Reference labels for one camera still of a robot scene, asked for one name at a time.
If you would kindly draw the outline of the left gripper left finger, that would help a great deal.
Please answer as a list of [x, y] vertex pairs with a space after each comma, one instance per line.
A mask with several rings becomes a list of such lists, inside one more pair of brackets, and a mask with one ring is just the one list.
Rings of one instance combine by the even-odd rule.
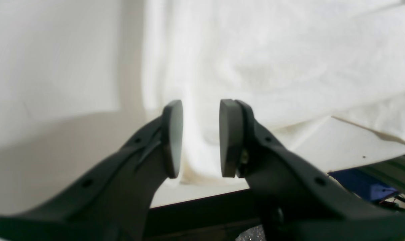
[[140, 241], [153, 197], [178, 177], [183, 107], [168, 103], [118, 151], [45, 203], [0, 216], [7, 241]]

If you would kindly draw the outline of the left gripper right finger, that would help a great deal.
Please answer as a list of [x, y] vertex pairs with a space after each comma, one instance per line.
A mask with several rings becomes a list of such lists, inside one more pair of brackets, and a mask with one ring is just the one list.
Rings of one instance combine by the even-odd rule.
[[220, 101], [223, 177], [244, 178], [267, 241], [404, 241], [405, 212], [341, 188], [287, 150], [245, 102]]

